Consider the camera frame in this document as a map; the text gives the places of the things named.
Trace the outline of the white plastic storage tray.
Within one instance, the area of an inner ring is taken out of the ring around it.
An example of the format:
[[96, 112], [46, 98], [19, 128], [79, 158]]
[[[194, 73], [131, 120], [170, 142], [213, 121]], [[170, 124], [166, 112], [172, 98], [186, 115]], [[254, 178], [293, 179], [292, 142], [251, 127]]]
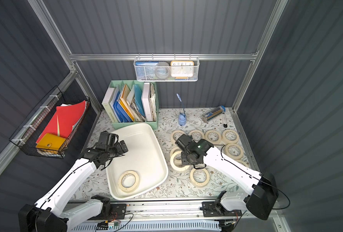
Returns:
[[[114, 130], [120, 140], [124, 140], [128, 152], [106, 168], [111, 196], [119, 201], [128, 200], [156, 188], [169, 174], [168, 166], [152, 127], [146, 123], [136, 123]], [[139, 187], [132, 193], [125, 193], [118, 187], [120, 176], [126, 171], [135, 171], [140, 177]]]

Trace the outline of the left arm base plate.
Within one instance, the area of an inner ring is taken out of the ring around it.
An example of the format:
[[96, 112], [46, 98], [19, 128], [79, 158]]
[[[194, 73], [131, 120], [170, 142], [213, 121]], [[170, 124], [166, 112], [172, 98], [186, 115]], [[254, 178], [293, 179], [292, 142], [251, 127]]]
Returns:
[[127, 204], [110, 204], [105, 206], [102, 212], [89, 220], [121, 220], [125, 218], [127, 212]]

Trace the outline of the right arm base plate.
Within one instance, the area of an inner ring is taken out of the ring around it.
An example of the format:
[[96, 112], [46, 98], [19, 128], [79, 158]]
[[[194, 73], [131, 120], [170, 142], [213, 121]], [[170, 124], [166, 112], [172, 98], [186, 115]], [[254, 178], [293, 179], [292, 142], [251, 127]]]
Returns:
[[228, 211], [224, 207], [215, 204], [215, 202], [202, 202], [202, 206], [199, 209], [203, 212], [203, 215], [206, 218], [211, 218], [211, 217], [238, 218], [243, 213], [241, 210]]

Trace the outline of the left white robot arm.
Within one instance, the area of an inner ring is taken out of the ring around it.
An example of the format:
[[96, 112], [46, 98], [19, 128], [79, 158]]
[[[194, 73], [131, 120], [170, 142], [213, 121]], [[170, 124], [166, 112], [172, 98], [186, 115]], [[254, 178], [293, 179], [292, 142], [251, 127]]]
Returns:
[[94, 146], [86, 148], [71, 169], [43, 197], [33, 205], [26, 204], [18, 212], [22, 232], [68, 232], [84, 221], [108, 218], [112, 209], [110, 199], [96, 195], [72, 210], [65, 211], [67, 203], [82, 183], [97, 169], [105, 169], [114, 158], [128, 152], [119, 135], [103, 131]]

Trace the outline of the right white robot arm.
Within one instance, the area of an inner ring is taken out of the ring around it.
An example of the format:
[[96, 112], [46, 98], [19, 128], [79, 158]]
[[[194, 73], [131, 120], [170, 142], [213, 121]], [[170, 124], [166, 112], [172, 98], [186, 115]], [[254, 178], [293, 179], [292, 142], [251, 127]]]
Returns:
[[214, 201], [211, 208], [204, 206], [203, 210], [223, 215], [234, 210], [248, 210], [261, 220], [267, 220], [274, 210], [279, 190], [275, 177], [271, 173], [260, 173], [252, 170], [223, 153], [211, 142], [201, 139], [198, 142], [186, 134], [181, 135], [175, 142], [182, 151], [183, 165], [206, 165], [223, 173], [233, 180], [244, 194], [233, 194], [223, 191]]

